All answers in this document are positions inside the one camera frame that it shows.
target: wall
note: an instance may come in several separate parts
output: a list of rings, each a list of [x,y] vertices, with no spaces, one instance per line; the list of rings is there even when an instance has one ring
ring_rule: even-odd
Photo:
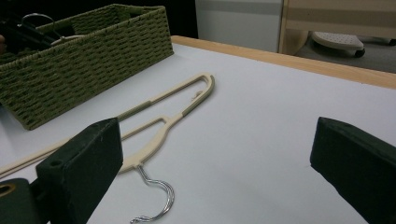
[[[282,0],[195,0],[204,40],[277,52]]]

